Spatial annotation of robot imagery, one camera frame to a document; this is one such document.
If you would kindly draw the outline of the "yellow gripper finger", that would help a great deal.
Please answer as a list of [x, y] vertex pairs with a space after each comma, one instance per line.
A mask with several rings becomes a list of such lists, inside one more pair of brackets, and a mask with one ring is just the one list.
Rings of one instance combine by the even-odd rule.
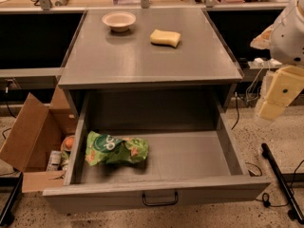
[[269, 71], [263, 78], [260, 98], [256, 103], [256, 117], [272, 122], [304, 89], [304, 68], [285, 66]]

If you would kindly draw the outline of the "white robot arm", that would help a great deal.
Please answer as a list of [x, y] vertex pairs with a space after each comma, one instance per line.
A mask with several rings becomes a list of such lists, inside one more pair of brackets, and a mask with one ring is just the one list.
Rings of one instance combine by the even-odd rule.
[[256, 103], [256, 119], [273, 122], [304, 89], [304, 0], [291, 0], [270, 33], [270, 54], [282, 64], [267, 72]]

